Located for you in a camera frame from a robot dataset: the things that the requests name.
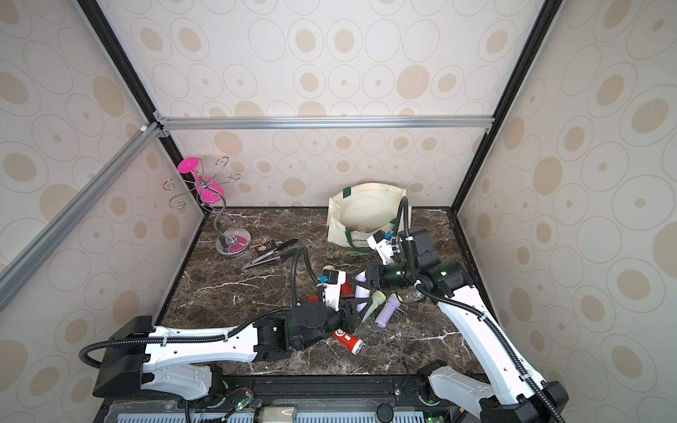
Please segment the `purple flashlight bottom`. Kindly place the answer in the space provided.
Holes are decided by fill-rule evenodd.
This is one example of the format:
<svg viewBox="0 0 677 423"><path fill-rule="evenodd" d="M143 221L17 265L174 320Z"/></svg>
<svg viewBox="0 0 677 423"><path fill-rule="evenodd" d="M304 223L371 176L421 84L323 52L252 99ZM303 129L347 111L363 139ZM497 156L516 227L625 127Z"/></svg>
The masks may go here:
<svg viewBox="0 0 677 423"><path fill-rule="evenodd" d="M368 298L370 298L370 290L360 285L361 282L366 281L365 271L356 275L354 280L355 280L354 299L360 301L359 303L356 303L355 308L358 312L361 312L368 304Z"/></svg>

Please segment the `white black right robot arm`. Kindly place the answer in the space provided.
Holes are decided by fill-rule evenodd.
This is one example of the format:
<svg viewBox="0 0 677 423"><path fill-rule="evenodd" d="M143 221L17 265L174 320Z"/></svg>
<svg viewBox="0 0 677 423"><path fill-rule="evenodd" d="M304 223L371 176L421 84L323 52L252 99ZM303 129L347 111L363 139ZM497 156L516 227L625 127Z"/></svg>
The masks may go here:
<svg viewBox="0 0 677 423"><path fill-rule="evenodd" d="M440 259L428 231L409 226L409 211L402 197L391 231L368 239L379 258L368 264L363 286L373 292L415 288L451 320L488 378L481 382L449 365L430 365L422 378L432 400L450 401L482 422L562 422L569 400L562 384L548 382L518 352L472 276L456 261Z"/></svg>

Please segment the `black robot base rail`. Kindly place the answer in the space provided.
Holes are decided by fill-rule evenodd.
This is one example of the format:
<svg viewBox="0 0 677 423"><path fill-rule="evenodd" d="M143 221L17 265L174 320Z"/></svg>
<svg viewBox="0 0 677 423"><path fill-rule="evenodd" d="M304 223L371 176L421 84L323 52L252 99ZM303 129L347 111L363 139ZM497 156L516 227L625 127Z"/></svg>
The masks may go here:
<svg viewBox="0 0 677 423"><path fill-rule="evenodd" d="M203 398L139 391L108 398L97 422L547 422L536 399L501 405L458 372L422 375L231 375Z"/></svg>

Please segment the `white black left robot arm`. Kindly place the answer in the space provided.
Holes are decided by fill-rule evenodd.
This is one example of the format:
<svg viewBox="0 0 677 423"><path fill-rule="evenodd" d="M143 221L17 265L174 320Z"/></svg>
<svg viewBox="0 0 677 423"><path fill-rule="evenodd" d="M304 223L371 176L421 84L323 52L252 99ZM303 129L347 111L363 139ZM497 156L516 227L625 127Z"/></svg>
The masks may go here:
<svg viewBox="0 0 677 423"><path fill-rule="evenodd" d="M281 361L333 336L348 335L362 323L368 300L346 298L343 271L325 269L310 278L317 301L301 301L299 264L312 269L306 248L291 255L290 304L250 318L232 328L178 330L153 326L135 317L111 339L82 348L79 359L97 369L93 394L125 396L142 390L172 393L185 400L220 395L220 361Z"/></svg>

